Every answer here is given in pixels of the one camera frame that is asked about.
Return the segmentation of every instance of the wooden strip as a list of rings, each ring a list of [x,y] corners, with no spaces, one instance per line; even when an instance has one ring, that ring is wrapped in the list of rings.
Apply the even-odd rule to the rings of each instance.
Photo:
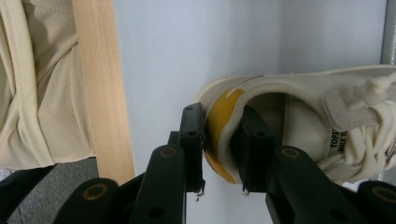
[[[73,0],[99,176],[134,177],[112,0]]]

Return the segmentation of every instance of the shoe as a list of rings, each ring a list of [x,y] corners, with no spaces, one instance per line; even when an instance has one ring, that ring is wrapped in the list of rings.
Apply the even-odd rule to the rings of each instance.
[[[245,105],[284,146],[298,147],[336,183],[370,178],[396,162],[396,66],[299,75],[226,77],[195,97],[205,111],[205,158],[241,183],[230,141]]]

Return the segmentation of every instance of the shoelace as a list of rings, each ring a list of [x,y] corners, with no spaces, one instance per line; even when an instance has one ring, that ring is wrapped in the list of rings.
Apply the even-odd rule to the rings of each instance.
[[[370,77],[360,99],[350,105],[351,110],[372,108],[379,116],[379,124],[362,126],[348,131],[344,156],[336,155],[321,162],[321,167],[329,166],[344,157],[347,165],[361,165],[354,180],[369,178],[396,163],[396,103],[389,99],[387,90],[396,82],[396,73],[388,77]]]

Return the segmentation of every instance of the beige clothing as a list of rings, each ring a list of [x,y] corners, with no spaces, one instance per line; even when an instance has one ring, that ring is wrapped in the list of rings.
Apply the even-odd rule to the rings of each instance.
[[[94,156],[71,1],[0,1],[0,167]]]

